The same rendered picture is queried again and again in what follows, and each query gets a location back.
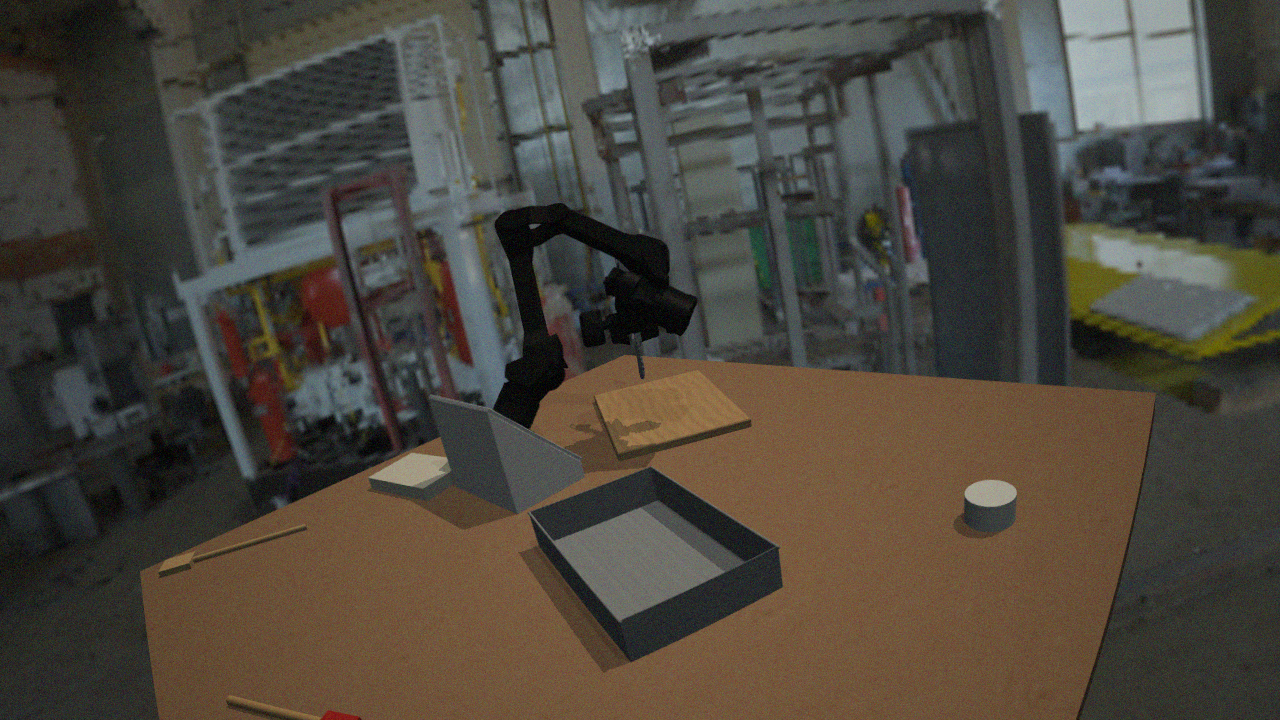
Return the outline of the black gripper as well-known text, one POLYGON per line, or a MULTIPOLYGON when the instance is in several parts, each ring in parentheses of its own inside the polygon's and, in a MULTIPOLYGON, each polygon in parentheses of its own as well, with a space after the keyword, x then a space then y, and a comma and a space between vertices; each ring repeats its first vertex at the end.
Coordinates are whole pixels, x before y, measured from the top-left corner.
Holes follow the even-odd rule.
POLYGON ((628 334, 639 333, 643 341, 652 340, 659 336, 658 325, 650 322, 649 313, 644 313, 639 316, 627 316, 620 313, 616 305, 616 311, 605 316, 605 322, 602 322, 600 309, 580 313, 579 322, 582 333, 582 345, 586 347, 599 346, 605 343, 604 331, 611 331, 611 340, 613 345, 630 345, 628 334))

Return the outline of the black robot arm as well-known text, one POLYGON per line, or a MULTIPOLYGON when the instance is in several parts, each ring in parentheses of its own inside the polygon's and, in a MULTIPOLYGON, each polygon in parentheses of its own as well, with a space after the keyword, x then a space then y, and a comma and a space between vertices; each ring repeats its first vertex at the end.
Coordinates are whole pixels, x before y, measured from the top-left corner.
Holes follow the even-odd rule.
POLYGON ((614 296, 620 313, 639 316, 682 336, 698 297, 669 284, 669 249, 646 234, 627 234, 585 217, 562 202, 507 210, 495 222, 497 234, 509 259, 518 313, 524 325, 524 357, 506 364, 506 379, 494 411, 530 430, 539 402, 564 380, 559 336, 548 333, 532 270, 534 247, 556 234, 567 234, 622 263, 605 277, 605 295, 614 296), (541 224, 530 229, 529 224, 541 224))

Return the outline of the dark grey short cylinder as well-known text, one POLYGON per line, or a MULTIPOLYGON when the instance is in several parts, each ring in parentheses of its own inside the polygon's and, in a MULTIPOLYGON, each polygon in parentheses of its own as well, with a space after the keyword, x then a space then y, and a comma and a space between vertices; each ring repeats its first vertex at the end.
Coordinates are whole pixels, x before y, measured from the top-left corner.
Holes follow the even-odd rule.
POLYGON ((1004 480, 980 480, 966 487, 964 521, 973 530, 996 532, 1016 520, 1018 489, 1004 480))

